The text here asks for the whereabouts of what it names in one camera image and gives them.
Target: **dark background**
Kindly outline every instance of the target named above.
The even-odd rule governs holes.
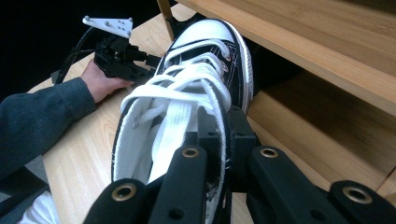
[[[16,0],[1,5],[0,102],[29,91],[60,68],[89,28],[82,23],[84,16],[132,17],[136,27],[160,13],[156,0]],[[95,32],[81,49],[92,49],[100,33]]]

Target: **dark gray sleeve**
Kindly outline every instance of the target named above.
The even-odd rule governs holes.
[[[0,104],[0,180],[43,154],[74,121],[95,110],[80,78]]]

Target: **human hand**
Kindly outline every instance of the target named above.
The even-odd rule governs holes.
[[[114,90],[133,84],[132,81],[127,81],[119,77],[106,77],[105,73],[103,73],[93,60],[90,60],[81,78],[87,84],[88,90],[96,103],[99,103]]]

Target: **black and white sneaker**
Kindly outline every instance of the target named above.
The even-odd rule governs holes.
[[[122,101],[112,180],[133,178],[148,184],[166,174],[185,133],[197,130],[202,107],[216,121],[220,140],[219,181],[206,204],[206,223],[212,223],[229,145],[225,113],[231,105],[247,113],[252,97],[250,55],[242,36],[225,21],[194,23],[171,45],[156,75]]]

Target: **white shoelace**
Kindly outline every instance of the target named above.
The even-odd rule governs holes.
[[[171,51],[164,63],[168,64],[170,58],[182,52],[207,45],[218,46],[224,58],[230,57],[230,51],[224,43],[219,40],[205,40]],[[210,64],[203,63],[206,60],[209,60]],[[207,114],[216,118],[219,127],[221,142],[219,185],[222,186],[225,174],[226,139],[220,107],[223,106],[225,111],[231,107],[230,93],[223,84],[223,70],[225,70],[224,63],[216,55],[210,52],[204,53],[179,65],[167,67],[162,75],[157,75],[145,85],[137,87],[122,101],[121,111],[134,98],[153,99],[150,108],[142,111],[135,119],[134,126],[136,127],[160,115],[164,116],[160,127],[153,128],[156,136],[152,144],[153,165],[148,183],[167,172],[174,152],[183,145],[186,131],[196,131],[197,110],[201,106]],[[217,100],[213,89],[217,89],[221,101]],[[219,202],[220,192],[221,188],[218,188],[215,198],[212,199],[214,205]],[[214,213],[209,214],[206,221],[211,223],[213,216]]]

